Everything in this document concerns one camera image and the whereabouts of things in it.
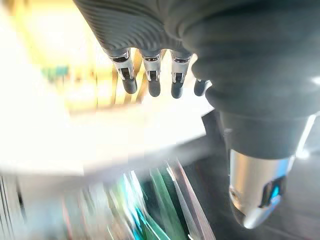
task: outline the robotic hand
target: robotic hand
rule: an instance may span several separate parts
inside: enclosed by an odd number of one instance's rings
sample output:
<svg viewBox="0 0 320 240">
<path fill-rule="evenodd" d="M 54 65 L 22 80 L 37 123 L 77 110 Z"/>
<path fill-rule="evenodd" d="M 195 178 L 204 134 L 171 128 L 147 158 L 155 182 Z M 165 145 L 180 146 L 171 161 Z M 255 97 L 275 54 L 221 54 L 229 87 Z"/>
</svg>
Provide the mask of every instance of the robotic hand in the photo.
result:
<svg viewBox="0 0 320 240">
<path fill-rule="evenodd" d="M 194 91 L 220 112 L 238 222 L 262 223 L 285 192 L 299 142 L 320 106 L 317 0 L 74 0 L 125 90 L 137 90 L 129 48 L 140 50 L 154 97 L 161 50 L 172 54 L 174 98 L 192 54 Z"/>
</svg>

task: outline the yellow wall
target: yellow wall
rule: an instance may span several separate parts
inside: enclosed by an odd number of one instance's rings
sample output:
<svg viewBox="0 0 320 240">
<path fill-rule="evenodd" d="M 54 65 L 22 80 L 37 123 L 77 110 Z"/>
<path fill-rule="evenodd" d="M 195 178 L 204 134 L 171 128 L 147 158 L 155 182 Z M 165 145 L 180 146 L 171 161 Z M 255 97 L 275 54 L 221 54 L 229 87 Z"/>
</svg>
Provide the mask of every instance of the yellow wall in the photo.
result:
<svg viewBox="0 0 320 240">
<path fill-rule="evenodd" d="M 69 73 L 55 79 L 70 111 L 95 110 L 111 105 L 135 103 L 147 84 L 141 56 L 138 62 L 138 91 L 128 95 L 111 60 L 72 0 L 15 0 L 11 3 L 17 32 L 28 49 L 32 63 L 41 69 L 68 66 Z"/>
</svg>

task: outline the green object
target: green object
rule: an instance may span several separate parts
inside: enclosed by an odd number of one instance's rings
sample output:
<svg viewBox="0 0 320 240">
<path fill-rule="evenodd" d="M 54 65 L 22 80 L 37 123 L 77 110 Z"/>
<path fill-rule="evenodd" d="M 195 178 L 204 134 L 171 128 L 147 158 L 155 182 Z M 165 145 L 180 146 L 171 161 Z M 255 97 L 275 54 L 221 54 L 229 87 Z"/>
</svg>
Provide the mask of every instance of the green object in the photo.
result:
<svg viewBox="0 0 320 240">
<path fill-rule="evenodd" d="M 163 225 L 168 237 L 172 240 L 185 240 L 185 233 L 181 226 L 174 204 L 170 198 L 165 181 L 158 169 L 150 172 L 156 199 L 163 219 Z"/>
</svg>

